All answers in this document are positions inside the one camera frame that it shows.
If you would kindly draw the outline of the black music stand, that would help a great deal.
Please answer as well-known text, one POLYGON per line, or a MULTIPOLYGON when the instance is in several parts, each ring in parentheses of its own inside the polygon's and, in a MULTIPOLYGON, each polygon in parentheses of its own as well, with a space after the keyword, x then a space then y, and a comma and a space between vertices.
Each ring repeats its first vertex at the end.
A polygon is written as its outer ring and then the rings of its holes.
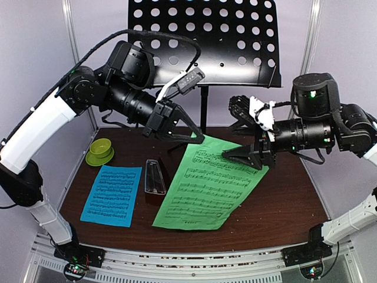
POLYGON ((212 85, 280 87, 279 39, 273 1, 130 1, 128 27, 190 38, 201 48, 173 39, 130 35, 157 62, 154 86, 161 87, 187 67, 199 67, 200 126, 206 128, 212 85))

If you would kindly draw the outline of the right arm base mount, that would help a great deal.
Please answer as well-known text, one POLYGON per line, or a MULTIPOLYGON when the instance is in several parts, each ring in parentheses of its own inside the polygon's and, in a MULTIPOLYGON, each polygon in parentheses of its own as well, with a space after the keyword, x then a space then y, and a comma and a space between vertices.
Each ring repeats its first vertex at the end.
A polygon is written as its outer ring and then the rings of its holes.
POLYGON ((320 279, 325 274, 323 259, 332 255, 332 247, 326 244, 303 244, 282 249, 286 267, 299 266, 302 277, 307 280, 320 279))

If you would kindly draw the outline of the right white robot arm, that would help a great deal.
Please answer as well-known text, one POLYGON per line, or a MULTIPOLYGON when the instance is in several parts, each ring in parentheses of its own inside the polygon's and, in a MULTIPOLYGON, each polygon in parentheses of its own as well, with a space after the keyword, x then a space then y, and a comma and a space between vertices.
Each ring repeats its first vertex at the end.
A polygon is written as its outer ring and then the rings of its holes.
POLYGON ((229 111, 237 120, 231 131, 254 138, 253 144, 224 151, 229 161, 261 170, 275 167, 276 155, 288 152, 324 164, 321 149, 331 153, 338 146, 376 164, 376 118, 357 104, 341 103, 337 82, 329 73, 296 77, 289 101, 234 96, 229 111))

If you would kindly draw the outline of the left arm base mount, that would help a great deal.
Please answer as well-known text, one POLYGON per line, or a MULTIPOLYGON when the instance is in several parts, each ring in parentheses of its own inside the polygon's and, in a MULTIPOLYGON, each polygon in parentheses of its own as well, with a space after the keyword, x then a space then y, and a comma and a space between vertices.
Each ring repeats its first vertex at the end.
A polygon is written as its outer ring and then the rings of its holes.
POLYGON ((101 268, 105 258, 105 250, 81 246, 78 255, 63 252, 61 248, 55 248, 54 256, 67 261, 63 268, 63 275, 69 281, 83 279, 91 267, 101 268))

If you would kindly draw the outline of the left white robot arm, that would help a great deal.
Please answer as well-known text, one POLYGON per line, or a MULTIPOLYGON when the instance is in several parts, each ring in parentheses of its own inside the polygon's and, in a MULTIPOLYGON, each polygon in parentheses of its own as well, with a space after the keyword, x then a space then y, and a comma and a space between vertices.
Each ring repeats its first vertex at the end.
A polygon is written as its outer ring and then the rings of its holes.
POLYGON ((188 93, 205 77, 204 72, 197 67, 181 72, 162 87, 157 97, 146 92, 154 76, 152 53, 120 41, 100 69, 82 64, 74 67, 2 142, 1 187, 15 204, 30 211, 72 262, 83 259, 84 247, 79 245, 73 226, 44 194, 42 177, 32 157, 53 134, 90 106, 123 114, 131 123, 144 127, 144 136, 202 143, 201 130, 180 105, 167 97, 167 92, 175 87, 180 94, 188 93))

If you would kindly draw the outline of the green sheet music page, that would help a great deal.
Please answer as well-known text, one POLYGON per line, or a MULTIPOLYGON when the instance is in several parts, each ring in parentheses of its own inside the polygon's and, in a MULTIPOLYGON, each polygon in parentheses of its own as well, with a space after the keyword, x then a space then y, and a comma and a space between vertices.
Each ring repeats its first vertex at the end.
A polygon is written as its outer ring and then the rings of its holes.
POLYGON ((269 168, 256 170, 222 157, 236 143, 206 136, 189 144, 152 226, 218 230, 251 194, 269 168))

